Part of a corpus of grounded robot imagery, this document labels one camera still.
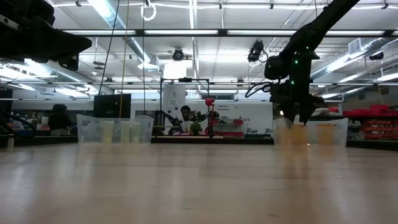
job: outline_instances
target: plastic container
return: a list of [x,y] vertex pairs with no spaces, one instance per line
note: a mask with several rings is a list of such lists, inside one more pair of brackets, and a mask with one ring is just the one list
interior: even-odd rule
[[153,125],[154,119],[145,115],[136,116],[134,119],[77,115],[79,144],[149,144]]
[[285,119],[274,120],[275,145],[346,146],[348,118],[333,121],[309,121],[307,125]]

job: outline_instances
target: wooden table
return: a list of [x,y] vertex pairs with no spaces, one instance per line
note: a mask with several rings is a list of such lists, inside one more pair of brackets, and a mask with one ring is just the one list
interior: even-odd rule
[[397,223],[398,154],[76,144],[0,152],[0,223]]

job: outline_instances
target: black monitor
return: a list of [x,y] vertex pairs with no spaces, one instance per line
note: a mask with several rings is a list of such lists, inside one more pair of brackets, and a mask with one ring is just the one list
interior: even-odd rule
[[[94,97],[94,117],[119,118],[121,95],[103,95]],[[121,118],[130,118],[131,94],[123,94]]]

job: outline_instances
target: ceiling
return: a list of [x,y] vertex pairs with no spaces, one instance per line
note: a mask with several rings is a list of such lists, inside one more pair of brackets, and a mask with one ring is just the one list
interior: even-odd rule
[[[331,0],[317,0],[318,5],[327,4]],[[75,1],[48,1],[53,5],[70,4]],[[131,4],[142,4],[143,1],[133,1]],[[190,22],[189,8],[176,8],[180,6],[188,7],[190,0],[158,1],[151,0],[151,3],[159,4],[157,14],[151,21],[144,21],[140,13],[140,5],[129,6],[129,17],[127,19],[127,6],[120,6],[120,18],[128,23],[129,29],[299,29],[303,25],[311,22],[316,15],[321,13],[321,9],[293,10],[293,9],[246,9],[250,6],[263,6],[273,2],[275,6],[314,6],[314,0],[222,0],[224,6],[242,5],[238,8],[219,8],[198,9],[197,14]],[[197,0],[198,7],[218,6],[219,0]],[[397,13],[398,2],[389,0],[390,5],[387,9],[356,9],[351,10],[342,18],[333,29],[396,29],[398,27]],[[87,1],[80,1],[82,7],[62,6],[55,8],[56,21],[53,25],[58,29],[109,29],[109,25],[88,4]],[[161,6],[160,4],[173,5],[175,7]],[[383,5],[383,0],[361,0],[357,7],[371,7]],[[145,14],[149,17],[152,9],[146,9]],[[78,73],[92,80],[101,80],[101,70],[95,70],[93,62],[105,62],[108,50],[109,37],[98,38],[98,48],[95,48],[96,39],[90,37],[93,46],[82,52],[80,55],[80,66]],[[184,53],[193,56],[193,42],[191,37],[138,37],[135,38],[139,45],[143,46],[145,52],[158,55],[161,65],[170,61],[169,51],[175,48],[182,48]],[[256,40],[262,40],[269,55],[280,52],[289,38],[272,37],[196,37],[198,55],[197,78],[209,78],[213,81],[236,81],[244,78],[246,82],[261,82],[264,80],[264,65],[258,63],[252,67],[248,64],[247,56],[249,48]],[[325,38],[316,49],[320,60],[313,61],[313,72],[325,66],[325,62],[331,60],[336,55],[342,54],[348,49],[348,43],[354,38]],[[141,81],[144,76],[146,81],[159,80],[159,72],[144,72],[138,69],[140,62],[132,50],[127,47],[124,58],[124,41],[117,37],[113,38],[110,48],[110,55],[106,67],[105,76],[112,77],[113,80],[121,81],[124,73],[127,81]],[[396,52],[389,49],[386,56],[395,57]],[[343,67],[338,73],[352,75],[364,70],[364,60],[357,60],[349,66]],[[193,68],[188,68],[188,77],[194,77]],[[328,82],[337,82],[338,79],[329,75]],[[127,88],[142,88],[142,86],[127,86]]]

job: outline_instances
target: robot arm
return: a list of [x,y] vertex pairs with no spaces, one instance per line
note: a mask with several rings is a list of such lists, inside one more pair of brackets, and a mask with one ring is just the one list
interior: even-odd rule
[[316,104],[323,99],[312,96],[310,92],[311,63],[319,59],[315,49],[326,33],[353,7],[359,0],[334,0],[311,23],[300,28],[278,56],[269,57],[264,75],[267,79],[285,83],[267,84],[270,87],[271,102],[277,103],[284,112],[285,118],[293,121],[296,105],[299,106],[300,122],[306,123],[315,111]]

